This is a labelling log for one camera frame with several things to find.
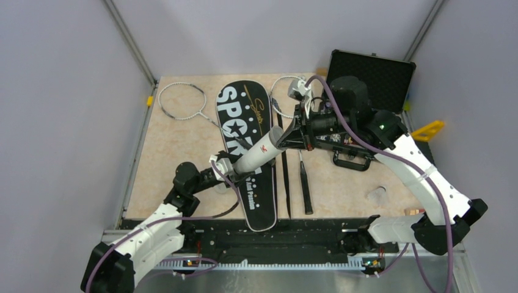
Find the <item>white shuttlecock tube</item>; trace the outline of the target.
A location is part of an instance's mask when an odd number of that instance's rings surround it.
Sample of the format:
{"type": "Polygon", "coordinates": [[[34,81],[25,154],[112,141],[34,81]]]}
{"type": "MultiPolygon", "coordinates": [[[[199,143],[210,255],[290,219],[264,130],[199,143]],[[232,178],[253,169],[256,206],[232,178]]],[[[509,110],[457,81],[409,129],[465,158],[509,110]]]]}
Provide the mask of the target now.
{"type": "Polygon", "coordinates": [[[244,153],[234,164],[236,174],[261,173],[261,167],[286,150],[278,144],[284,130],[280,126],[273,126],[257,143],[244,153]]]}

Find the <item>black racket bag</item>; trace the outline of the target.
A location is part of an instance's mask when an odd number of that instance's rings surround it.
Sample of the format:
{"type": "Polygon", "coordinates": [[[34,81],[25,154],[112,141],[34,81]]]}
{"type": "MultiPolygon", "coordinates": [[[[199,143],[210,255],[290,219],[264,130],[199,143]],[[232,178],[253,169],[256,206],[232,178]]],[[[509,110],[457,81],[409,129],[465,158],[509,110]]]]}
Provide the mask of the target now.
{"type": "MultiPolygon", "coordinates": [[[[257,143],[273,126],[267,90],[253,80],[233,81],[216,98],[216,114],[223,128],[227,153],[241,156],[247,149],[238,143],[257,143]]],[[[254,232],[271,229],[277,222],[276,170],[265,164],[238,186],[247,226],[254,232]]]]}

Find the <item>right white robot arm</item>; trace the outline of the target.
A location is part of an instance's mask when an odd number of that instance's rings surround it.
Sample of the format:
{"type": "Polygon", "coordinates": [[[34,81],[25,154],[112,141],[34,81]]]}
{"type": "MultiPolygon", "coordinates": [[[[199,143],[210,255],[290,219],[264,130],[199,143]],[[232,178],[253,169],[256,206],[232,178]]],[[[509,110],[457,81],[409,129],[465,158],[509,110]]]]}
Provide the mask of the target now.
{"type": "Polygon", "coordinates": [[[290,84],[288,96],[297,106],[280,146],[311,151],[324,148],[324,136],[347,134],[388,167],[425,210],[418,215],[376,217],[359,233],[360,247],[375,251],[382,243],[404,242],[435,255],[451,253],[487,211],[487,204],[467,197],[448,182],[396,114],[373,109],[366,83],[345,76],[323,84],[323,89],[320,102],[330,104],[330,109],[316,112],[311,82],[297,78],[290,84]]]}

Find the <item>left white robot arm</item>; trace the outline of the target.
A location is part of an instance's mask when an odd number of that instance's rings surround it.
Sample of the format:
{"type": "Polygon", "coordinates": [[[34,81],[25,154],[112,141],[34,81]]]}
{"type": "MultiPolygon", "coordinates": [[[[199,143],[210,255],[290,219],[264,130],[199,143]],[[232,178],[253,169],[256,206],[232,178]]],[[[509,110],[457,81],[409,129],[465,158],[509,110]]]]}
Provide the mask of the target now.
{"type": "Polygon", "coordinates": [[[199,205],[195,194],[220,183],[237,189],[251,171],[238,170],[238,156],[220,151],[211,156],[210,167],[198,170],[192,162],[181,163],[173,188],[158,208],[129,233],[111,242],[100,242],[91,252],[80,288],[83,292],[134,292],[140,281],[167,255],[189,252],[194,233],[181,229],[194,221],[199,205]]]}

